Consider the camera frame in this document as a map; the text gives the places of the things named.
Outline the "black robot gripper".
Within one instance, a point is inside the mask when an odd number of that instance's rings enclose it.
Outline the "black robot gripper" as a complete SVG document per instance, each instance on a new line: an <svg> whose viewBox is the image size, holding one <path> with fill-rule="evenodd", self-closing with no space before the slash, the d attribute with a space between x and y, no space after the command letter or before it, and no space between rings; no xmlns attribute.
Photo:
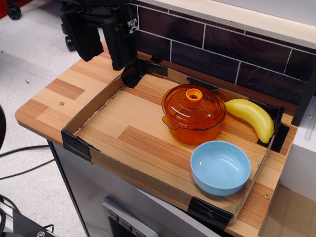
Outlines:
<svg viewBox="0 0 316 237"><path fill-rule="evenodd" d="M138 23L129 3L129 0L62 1L62 30L84 61L104 51L97 29L102 20L105 20L103 33L113 69L119 71L136 60Z"/></svg>

